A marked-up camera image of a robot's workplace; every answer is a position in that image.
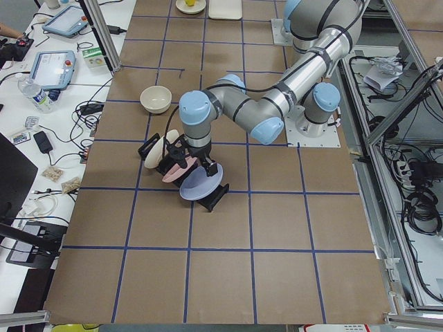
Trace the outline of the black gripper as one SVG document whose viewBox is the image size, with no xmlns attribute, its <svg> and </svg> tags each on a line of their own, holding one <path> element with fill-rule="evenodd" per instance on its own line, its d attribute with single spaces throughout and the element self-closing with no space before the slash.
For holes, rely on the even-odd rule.
<svg viewBox="0 0 443 332">
<path fill-rule="evenodd" d="M 193 147 L 185 139 L 184 135 L 180 135 L 176 139 L 163 139 L 163 148 L 168 151 L 169 157 L 175 163 L 184 168 L 187 156 L 197 157 L 200 164 L 204 167 L 207 177 L 212 177 L 218 172 L 217 162 L 210 158 L 211 144 L 211 140 L 209 140 L 203 147 Z"/>
</svg>

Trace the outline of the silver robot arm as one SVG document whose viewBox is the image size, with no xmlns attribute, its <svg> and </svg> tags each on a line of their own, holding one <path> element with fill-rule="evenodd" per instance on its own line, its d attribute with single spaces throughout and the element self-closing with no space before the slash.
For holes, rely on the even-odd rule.
<svg viewBox="0 0 443 332">
<path fill-rule="evenodd" d="M 297 105 L 304 106 L 302 119 L 312 135 L 334 112 L 341 96 L 330 83 L 321 82 L 350 53 L 361 34 L 367 1 L 287 1 L 283 30 L 293 37 L 300 53 L 272 86 L 262 89 L 254 100 L 236 75 L 226 75 L 202 91 L 190 91 L 179 100 L 179 117 L 184 134 L 163 138 L 163 153 L 181 167 L 187 155 L 199 159 L 207 176 L 217 174 L 217 163 L 210 157 L 211 123 L 226 116 L 263 145 L 269 145 L 284 129 L 284 117 Z"/>
</svg>

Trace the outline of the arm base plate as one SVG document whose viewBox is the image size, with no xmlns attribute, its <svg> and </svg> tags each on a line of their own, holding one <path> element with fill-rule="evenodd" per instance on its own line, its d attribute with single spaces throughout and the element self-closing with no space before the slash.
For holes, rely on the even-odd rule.
<svg viewBox="0 0 443 332">
<path fill-rule="evenodd" d="M 305 117 L 305 108 L 296 108 L 285 116 L 284 127 L 287 144 L 290 147 L 340 148 L 338 129 L 334 114 L 331 113 L 324 124 L 310 123 Z"/>
<path fill-rule="evenodd" d="M 293 46 L 291 23 L 288 19 L 272 19 L 273 43 L 278 46 Z"/>
</svg>

